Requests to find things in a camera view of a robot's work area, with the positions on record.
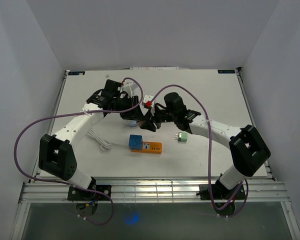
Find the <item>orange power strip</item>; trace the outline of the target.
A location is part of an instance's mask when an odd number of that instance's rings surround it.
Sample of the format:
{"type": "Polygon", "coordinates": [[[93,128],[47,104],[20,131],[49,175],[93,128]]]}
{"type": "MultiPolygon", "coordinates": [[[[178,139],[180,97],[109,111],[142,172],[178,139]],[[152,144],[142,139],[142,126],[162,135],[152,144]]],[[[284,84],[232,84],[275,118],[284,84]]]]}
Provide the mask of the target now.
{"type": "Polygon", "coordinates": [[[130,151],[135,153],[161,154],[162,150],[163,145],[161,142],[143,141],[141,150],[131,149],[130,151]]]}

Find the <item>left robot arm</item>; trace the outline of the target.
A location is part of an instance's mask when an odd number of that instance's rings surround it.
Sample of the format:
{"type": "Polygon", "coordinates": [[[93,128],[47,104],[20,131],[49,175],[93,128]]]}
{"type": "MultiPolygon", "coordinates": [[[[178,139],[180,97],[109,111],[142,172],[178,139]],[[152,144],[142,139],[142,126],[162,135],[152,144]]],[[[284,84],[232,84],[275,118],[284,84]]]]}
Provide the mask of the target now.
{"type": "Polygon", "coordinates": [[[95,91],[76,115],[53,135],[40,139],[38,167],[78,189],[78,193],[90,200],[96,195],[96,180],[82,172],[77,165],[75,148],[82,138],[107,114],[118,113],[124,120],[136,120],[142,112],[142,96],[133,95],[140,88],[131,77],[122,82],[108,79],[104,88],[95,91]]]}

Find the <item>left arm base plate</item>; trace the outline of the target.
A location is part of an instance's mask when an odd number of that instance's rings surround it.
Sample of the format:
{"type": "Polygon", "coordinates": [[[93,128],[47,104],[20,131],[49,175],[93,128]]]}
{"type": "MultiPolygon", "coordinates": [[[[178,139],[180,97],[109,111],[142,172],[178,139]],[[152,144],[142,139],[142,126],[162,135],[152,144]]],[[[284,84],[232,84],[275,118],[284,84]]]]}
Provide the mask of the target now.
{"type": "MultiPolygon", "coordinates": [[[[111,185],[97,185],[95,188],[96,191],[106,194],[111,197],[112,186],[111,185]]],[[[109,199],[99,193],[90,192],[86,190],[80,190],[73,186],[69,187],[67,194],[68,201],[108,201],[109,199]]]]}

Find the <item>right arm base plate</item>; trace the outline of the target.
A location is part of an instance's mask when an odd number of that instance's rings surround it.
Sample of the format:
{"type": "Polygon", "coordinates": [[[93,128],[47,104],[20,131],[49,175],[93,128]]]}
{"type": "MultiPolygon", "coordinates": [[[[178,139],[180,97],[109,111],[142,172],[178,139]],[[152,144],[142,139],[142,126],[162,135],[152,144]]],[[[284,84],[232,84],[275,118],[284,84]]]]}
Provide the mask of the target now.
{"type": "MultiPolygon", "coordinates": [[[[233,189],[228,190],[227,188],[219,185],[212,184],[212,196],[214,200],[228,200],[230,197],[235,193],[236,189],[238,188],[239,184],[237,184],[233,189]]],[[[210,200],[210,189],[208,184],[200,184],[199,191],[196,193],[197,196],[201,200],[210,200]]],[[[246,193],[244,190],[243,185],[240,186],[238,191],[236,192],[234,198],[236,200],[244,200],[246,197],[246,193]]]]}

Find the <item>green usb charger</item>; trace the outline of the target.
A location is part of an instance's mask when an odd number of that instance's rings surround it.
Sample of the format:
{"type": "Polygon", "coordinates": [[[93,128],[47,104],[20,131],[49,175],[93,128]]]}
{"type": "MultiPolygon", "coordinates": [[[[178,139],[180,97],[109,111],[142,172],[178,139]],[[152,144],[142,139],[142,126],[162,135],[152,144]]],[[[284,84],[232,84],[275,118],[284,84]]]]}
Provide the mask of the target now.
{"type": "Polygon", "coordinates": [[[188,133],[179,132],[175,135],[175,138],[180,143],[186,143],[188,141],[188,133]]]}

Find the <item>round light blue socket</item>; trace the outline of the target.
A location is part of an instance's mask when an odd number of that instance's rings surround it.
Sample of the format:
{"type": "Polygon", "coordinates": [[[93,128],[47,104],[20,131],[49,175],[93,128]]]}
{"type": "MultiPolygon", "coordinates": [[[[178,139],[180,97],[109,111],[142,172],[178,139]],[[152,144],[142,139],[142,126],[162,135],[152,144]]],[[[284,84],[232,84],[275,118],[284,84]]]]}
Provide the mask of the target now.
{"type": "Polygon", "coordinates": [[[138,126],[139,126],[139,121],[137,121],[137,120],[126,120],[126,121],[125,121],[125,124],[126,124],[128,127],[135,128],[135,127],[138,127],[138,126]]]}

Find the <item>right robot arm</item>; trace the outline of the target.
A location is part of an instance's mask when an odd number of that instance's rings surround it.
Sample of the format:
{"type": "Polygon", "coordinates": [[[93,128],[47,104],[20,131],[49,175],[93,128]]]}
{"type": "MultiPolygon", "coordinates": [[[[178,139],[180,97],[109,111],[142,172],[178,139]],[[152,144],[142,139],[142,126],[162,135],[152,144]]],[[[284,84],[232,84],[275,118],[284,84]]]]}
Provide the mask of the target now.
{"type": "Polygon", "coordinates": [[[176,92],[166,94],[164,102],[156,103],[150,95],[143,98],[142,105],[148,111],[141,129],[155,132],[163,123],[173,122],[181,131],[211,138],[230,150],[232,165],[211,186],[213,196],[229,199],[239,183],[252,177],[270,158],[271,152],[254,126],[236,127],[208,120],[200,112],[187,109],[176,92]]]}

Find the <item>blue cube socket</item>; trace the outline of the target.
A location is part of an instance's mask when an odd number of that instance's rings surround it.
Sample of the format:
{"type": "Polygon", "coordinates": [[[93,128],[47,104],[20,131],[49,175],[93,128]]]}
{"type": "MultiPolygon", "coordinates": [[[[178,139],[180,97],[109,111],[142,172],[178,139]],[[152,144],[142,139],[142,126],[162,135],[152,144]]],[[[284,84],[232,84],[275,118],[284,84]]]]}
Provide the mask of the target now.
{"type": "Polygon", "coordinates": [[[141,135],[131,134],[129,136],[128,147],[130,150],[141,151],[143,148],[143,137],[141,135]]]}

